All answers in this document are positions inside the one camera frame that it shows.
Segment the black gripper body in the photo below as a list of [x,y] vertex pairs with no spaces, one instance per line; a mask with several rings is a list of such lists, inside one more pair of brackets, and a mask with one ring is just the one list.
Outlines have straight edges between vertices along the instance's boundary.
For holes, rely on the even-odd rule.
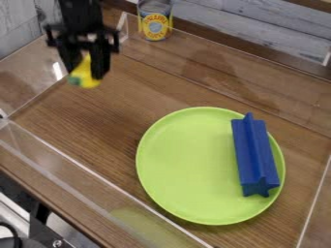
[[46,45],[60,47],[64,43],[88,49],[99,40],[112,36],[107,44],[112,52],[119,51],[119,31],[104,25],[100,0],[58,0],[61,22],[46,24]]

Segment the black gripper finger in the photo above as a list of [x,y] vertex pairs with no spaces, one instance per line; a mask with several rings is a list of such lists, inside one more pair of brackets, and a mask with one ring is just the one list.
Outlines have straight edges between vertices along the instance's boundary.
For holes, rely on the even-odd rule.
[[92,43],[89,48],[91,55],[91,72],[93,79],[103,79],[109,70],[109,44],[108,41],[101,40]]
[[76,44],[70,44],[66,41],[60,41],[58,54],[66,72],[70,73],[83,59],[80,47]]

